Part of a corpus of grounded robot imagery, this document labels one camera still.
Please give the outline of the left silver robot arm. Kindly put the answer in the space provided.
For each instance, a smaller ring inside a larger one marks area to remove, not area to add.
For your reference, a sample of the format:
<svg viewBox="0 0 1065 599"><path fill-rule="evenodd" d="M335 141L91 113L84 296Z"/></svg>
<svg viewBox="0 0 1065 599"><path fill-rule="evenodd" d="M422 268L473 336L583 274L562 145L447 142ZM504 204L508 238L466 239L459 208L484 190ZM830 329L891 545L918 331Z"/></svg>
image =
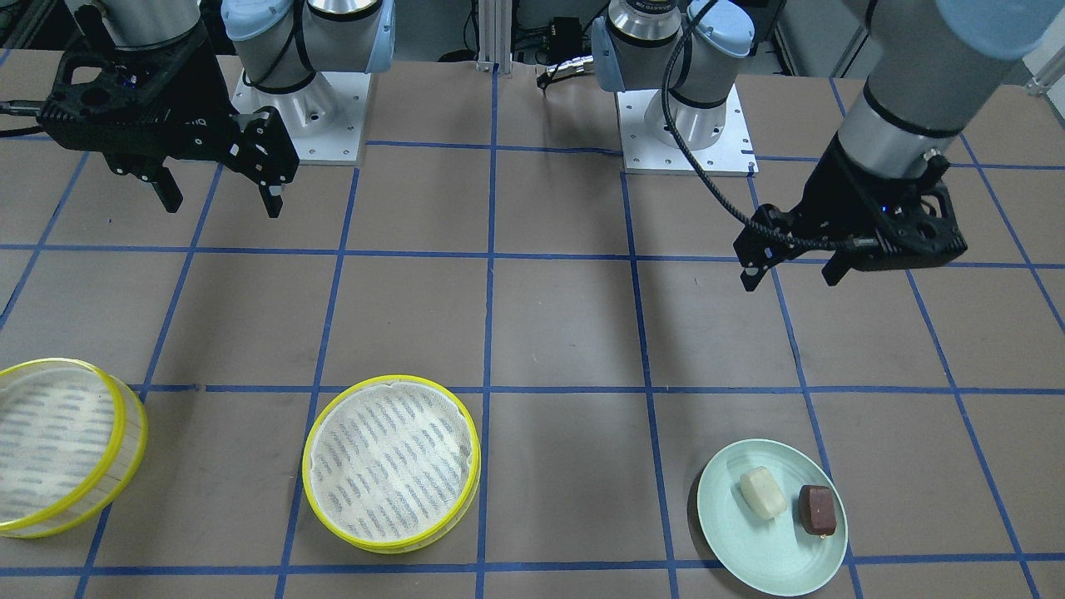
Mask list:
<svg viewBox="0 0 1065 599"><path fill-rule="evenodd" d="M845 1L853 34L828 31L814 49L815 9L798 1L610 1L590 23L602 90L646 92L640 112L651 143L679 152L730 215L743 225L733 247L753 291L769 269L828 250L823 280L851 270L939 268L968 250L944 174L947 149L993 92L1038 48L1061 1ZM794 208L731 204L700 161L736 128L727 100L741 62L770 27L794 72L847 72L864 85L830 139Z"/></svg>

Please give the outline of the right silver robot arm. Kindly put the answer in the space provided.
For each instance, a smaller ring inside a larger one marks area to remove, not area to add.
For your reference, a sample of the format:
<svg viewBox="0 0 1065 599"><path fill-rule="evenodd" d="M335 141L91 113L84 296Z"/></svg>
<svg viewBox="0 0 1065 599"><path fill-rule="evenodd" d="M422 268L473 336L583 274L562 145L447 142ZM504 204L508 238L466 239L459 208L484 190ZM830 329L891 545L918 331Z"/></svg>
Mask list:
<svg viewBox="0 0 1065 599"><path fill-rule="evenodd" d="M271 218L300 163L295 141L339 120L327 72L386 72L392 1L224 1L225 36L242 61L251 109L231 100L198 1L68 1L82 37L58 62L42 101L22 109L69 151L102 155L155 190L183 196L166 161L220 164L251 181Z"/></svg>

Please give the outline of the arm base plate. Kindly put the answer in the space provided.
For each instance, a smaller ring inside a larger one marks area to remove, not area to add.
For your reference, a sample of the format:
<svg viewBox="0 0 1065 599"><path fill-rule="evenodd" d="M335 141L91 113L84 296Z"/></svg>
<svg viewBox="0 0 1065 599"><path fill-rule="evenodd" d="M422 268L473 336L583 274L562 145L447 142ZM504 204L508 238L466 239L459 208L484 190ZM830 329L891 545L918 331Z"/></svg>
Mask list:
<svg viewBox="0 0 1065 599"><path fill-rule="evenodd" d="M276 107L304 166L358 166L373 82L370 72L317 72L307 87L285 95L239 82L232 101L242 113Z"/></svg>
<svg viewBox="0 0 1065 599"><path fill-rule="evenodd" d="M695 175L666 129L659 92L616 92L615 98L624 169L628 174ZM709 176L758 173L737 87L730 90L723 106L703 110L670 100L670 109L681 139L695 157L697 165Z"/></svg>

